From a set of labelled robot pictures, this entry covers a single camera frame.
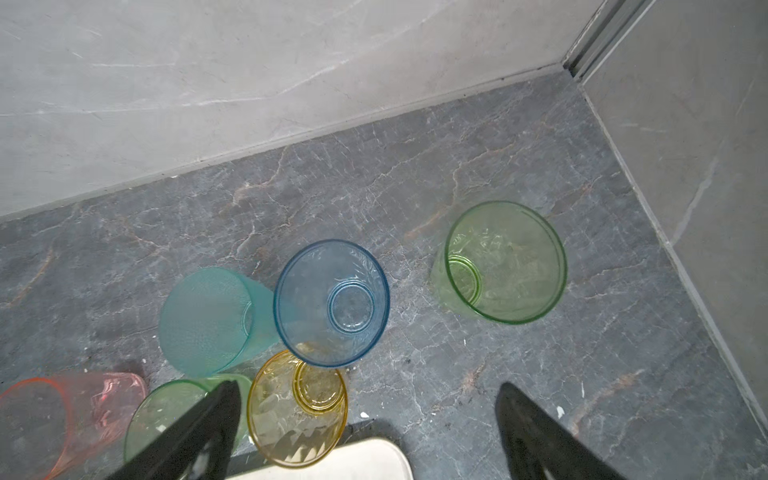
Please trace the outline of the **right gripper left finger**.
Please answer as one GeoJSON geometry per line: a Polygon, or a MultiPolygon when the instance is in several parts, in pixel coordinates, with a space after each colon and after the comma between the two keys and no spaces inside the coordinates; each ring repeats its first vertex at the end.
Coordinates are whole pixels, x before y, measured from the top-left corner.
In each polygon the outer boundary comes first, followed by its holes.
{"type": "Polygon", "coordinates": [[[110,475],[112,479],[223,479],[234,449],[241,398],[224,381],[110,475]]]}

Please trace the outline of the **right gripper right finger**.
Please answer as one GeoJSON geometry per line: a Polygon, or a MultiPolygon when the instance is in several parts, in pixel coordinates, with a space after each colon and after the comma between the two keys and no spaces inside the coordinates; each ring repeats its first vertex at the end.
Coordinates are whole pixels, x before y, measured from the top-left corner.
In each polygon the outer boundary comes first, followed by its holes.
{"type": "Polygon", "coordinates": [[[522,390],[503,383],[495,415],[513,479],[621,479],[522,390]]]}

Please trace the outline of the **pink glass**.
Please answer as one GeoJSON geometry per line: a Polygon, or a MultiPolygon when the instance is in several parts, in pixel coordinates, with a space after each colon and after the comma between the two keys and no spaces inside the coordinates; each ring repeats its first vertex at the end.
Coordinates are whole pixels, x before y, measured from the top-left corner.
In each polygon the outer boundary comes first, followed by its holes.
{"type": "Polygon", "coordinates": [[[1,477],[52,479],[121,439],[147,396],[126,372],[35,377],[1,394],[1,477]]]}

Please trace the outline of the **teal glass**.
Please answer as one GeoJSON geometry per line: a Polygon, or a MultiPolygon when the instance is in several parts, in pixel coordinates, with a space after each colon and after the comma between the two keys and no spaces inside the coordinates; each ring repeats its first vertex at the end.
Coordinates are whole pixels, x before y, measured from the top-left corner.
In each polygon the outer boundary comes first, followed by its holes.
{"type": "Polygon", "coordinates": [[[208,377],[249,361],[279,341],[274,294],[224,268],[201,269],[166,298],[159,321],[163,355],[189,377],[208,377]]]}

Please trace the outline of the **beige plastic tray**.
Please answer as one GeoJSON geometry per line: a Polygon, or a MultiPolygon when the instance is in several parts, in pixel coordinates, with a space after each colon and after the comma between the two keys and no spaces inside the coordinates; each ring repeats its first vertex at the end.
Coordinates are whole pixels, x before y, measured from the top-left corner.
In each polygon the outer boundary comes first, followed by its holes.
{"type": "Polygon", "coordinates": [[[232,476],[232,479],[413,479],[402,450],[383,438],[370,438],[335,448],[321,461],[299,469],[268,466],[232,476]]]}

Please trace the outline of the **tall light green glass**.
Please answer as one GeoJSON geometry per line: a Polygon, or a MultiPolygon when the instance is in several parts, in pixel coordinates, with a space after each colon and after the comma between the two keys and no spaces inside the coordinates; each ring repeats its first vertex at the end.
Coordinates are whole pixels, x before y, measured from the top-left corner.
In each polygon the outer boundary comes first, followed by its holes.
{"type": "Polygon", "coordinates": [[[466,210],[439,246],[429,284],[450,311],[510,325],[535,321],[559,302],[565,249],[548,221],[511,201],[466,210]]]}

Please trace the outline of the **blue glass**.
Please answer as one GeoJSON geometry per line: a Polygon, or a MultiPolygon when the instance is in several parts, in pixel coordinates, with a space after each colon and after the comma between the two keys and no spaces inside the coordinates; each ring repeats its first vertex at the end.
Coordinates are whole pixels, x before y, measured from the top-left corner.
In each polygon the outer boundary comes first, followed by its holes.
{"type": "Polygon", "coordinates": [[[382,337],[390,288],[376,258],[347,240],[325,239],[297,252],[276,285],[273,316],[286,348],[319,368],[355,363],[382,337]]]}

